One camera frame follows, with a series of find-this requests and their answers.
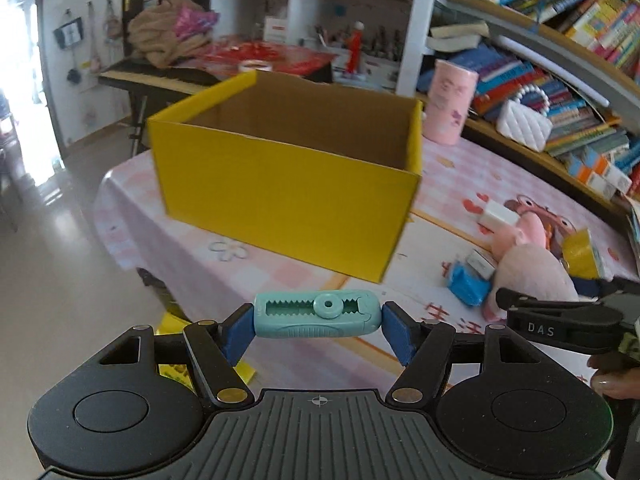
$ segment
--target baseboard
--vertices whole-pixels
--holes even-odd
[[[99,130],[95,130],[93,133],[87,135],[86,137],[78,139],[76,140],[76,142],[72,142],[66,147],[67,153],[71,155],[72,153],[78,152],[86,146],[93,144],[97,140],[110,136],[111,134],[117,132],[118,130],[126,128],[127,126],[131,126],[130,116],[124,117],[113,124],[108,124],[107,126],[100,128]]]

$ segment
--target pink canister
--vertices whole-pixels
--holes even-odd
[[[478,72],[438,59],[429,90],[422,134],[438,144],[458,142],[471,99],[476,91]]]

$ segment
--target fingernail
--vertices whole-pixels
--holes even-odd
[[[591,378],[591,387],[598,395],[602,396],[619,388],[620,378],[610,374],[594,376]]]

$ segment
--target tiled floor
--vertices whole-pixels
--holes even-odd
[[[26,431],[33,403],[121,332],[155,324],[162,306],[95,237],[91,205],[103,174],[127,158],[124,131],[65,161],[47,185],[7,190],[14,233],[0,217],[0,480],[37,478]]]

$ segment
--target open cardboard box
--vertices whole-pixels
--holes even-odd
[[[167,213],[382,279],[420,182],[421,103],[247,72],[148,120]]]

